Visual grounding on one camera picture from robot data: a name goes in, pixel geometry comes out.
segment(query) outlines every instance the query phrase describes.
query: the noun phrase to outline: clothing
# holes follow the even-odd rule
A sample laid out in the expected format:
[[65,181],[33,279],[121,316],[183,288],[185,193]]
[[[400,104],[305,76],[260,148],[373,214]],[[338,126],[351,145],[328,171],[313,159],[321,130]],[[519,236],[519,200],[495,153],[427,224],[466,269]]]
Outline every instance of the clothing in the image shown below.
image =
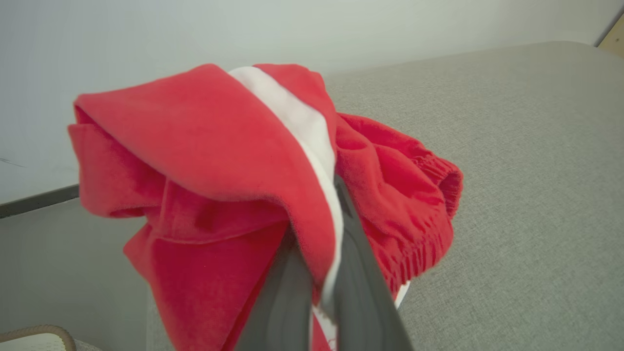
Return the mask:
[[178,350],[234,347],[289,223],[321,304],[331,298],[342,236],[334,172],[392,293],[451,244],[459,169],[337,113],[322,78],[301,66],[208,64],[81,95],[75,112],[81,201],[104,217],[146,216],[124,252]]

